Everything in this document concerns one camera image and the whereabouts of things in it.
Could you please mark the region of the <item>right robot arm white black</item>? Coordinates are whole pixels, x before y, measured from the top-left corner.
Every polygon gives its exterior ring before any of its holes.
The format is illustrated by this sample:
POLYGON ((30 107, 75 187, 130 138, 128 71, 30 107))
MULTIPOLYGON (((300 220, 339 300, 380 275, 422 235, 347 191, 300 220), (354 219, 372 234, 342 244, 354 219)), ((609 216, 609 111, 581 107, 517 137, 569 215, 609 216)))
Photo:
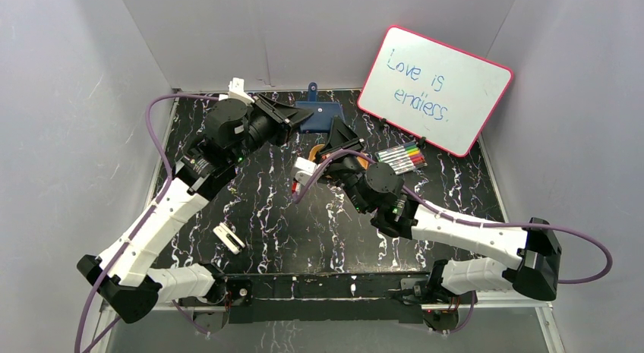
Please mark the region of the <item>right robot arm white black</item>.
POLYGON ((391 238, 434 241, 481 255, 479 260, 437 261, 428 294, 438 303, 471 291, 515 291, 538 301, 557 297, 562 249, 549 222, 531 218, 511 226, 441 210, 406 187, 385 162, 361 163, 358 135, 338 116, 316 159, 324 175, 345 191, 354 208, 391 238))

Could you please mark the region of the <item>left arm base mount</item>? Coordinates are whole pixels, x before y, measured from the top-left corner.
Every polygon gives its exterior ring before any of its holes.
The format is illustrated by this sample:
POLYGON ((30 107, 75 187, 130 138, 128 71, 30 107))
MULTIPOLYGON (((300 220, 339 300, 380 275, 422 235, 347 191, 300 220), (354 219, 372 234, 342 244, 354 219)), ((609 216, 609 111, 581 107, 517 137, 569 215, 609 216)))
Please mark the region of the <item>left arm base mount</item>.
POLYGON ((253 282, 250 279, 217 279, 202 298, 181 298, 173 307, 195 328, 196 335, 208 339, 230 321, 234 307, 252 305, 253 282))

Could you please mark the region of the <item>orange oval tray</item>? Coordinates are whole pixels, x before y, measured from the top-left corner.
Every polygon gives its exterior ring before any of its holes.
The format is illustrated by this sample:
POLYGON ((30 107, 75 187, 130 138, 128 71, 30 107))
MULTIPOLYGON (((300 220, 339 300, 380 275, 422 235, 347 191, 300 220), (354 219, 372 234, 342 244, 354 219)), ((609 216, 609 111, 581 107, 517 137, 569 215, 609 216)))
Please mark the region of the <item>orange oval tray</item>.
MULTIPOLYGON (((324 161, 322 161, 322 160, 321 160, 321 147, 322 147, 323 145, 324 145, 324 144, 320 144, 320 145, 315 146, 315 147, 311 150, 311 152, 310 152, 310 154, 309 154, 309 157, 308 157, 308 159, 309 159, 309 160, 311 160, 311 161, 313 161, 313 162, 317 163, 317 169, 316 169, 316 171, 314 172, 314 175, 316 175, 316 176, 317 176, 317 178, 318 178, 319 180, 321 180, 321 181, 326 181, 326 180, 325 180, 325 179, 323 179, 321 176, 322 176, 323 172, 325 171, 325 168, 326 168, 326 167, 327 167, 327 166, 328 166, 328 165, 329 165, 329 164, 330 164, 334 159, 336 159, 336 158, 338 158, 338 157, 341 157, 341 156, 345 156, 345 155, 353 155, 353 156, 357 156, 357 157, 362 158, 362 156, 364 155, 364 153, 363 153, 362 151, 361 151, 361 152, 356 152, 356 151, 353 151, 353 150, 340 150, 340 151, 337 151, 337 152, 335 152, 335 153, 332 153, 332 154, 331 154, 330 156, 328 156, 324 161)), ((366 170, 368 169, 368 167, 369 167, 369 162, 368 162, 367 160, 365 160, 365 161, 368 163, 368 165, 366 165, 366 166, 365 166, 365 170, 364 170, 364 172, 363 172, 361 175, 363 175, 363 174, 365 173, 365 171, 366 171, 366 170)))

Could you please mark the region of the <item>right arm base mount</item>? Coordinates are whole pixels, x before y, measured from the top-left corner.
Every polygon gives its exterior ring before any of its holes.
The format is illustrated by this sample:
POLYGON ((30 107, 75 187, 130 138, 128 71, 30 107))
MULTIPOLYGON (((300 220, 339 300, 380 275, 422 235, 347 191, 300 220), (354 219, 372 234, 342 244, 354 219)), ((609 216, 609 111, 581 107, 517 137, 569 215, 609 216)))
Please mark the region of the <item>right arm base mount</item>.
POLYGON ((441 335, 459 332, 470 321, 478 302, 476 292, 455 295, 431 278, 404 278, 391 298, 409 306, 434 305, 422 308, 422 317, 430 331, 441 335))

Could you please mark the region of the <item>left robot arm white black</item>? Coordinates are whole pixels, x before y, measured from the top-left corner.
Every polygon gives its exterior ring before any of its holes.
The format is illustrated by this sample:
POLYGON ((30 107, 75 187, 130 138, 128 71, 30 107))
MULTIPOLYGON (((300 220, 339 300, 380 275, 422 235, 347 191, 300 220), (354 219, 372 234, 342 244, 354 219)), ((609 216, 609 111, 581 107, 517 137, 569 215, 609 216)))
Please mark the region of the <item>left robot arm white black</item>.
POLYGON ((218 100, 204 129, 184 149, 168 181, 147 210, 98 256, 85 255, 77 268, 125 323, 145 317, 158 303, 226 299, 223 272, 209 263, 154 269, 153 262, 180 229, 235 176, 236 167, 265 143, 282 146, 313 115, 265 96, 218 100))

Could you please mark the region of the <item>blue leather card holder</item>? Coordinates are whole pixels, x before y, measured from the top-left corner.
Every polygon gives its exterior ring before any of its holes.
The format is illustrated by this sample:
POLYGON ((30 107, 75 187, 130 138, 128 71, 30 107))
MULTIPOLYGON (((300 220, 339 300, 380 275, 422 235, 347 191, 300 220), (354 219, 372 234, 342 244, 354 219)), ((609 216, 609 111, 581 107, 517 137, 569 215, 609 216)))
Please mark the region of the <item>blue leather card holder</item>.
POLYGON ((328 134, 332 127, 334 118, 345 120, 343 107, 338 102, 323 102, 317 98, 318 86, 315 82, 308 85, 306 100, 295 102, 295 106, 301 109, 311 110, 312 116, 304 121, 300 134, 328 134))

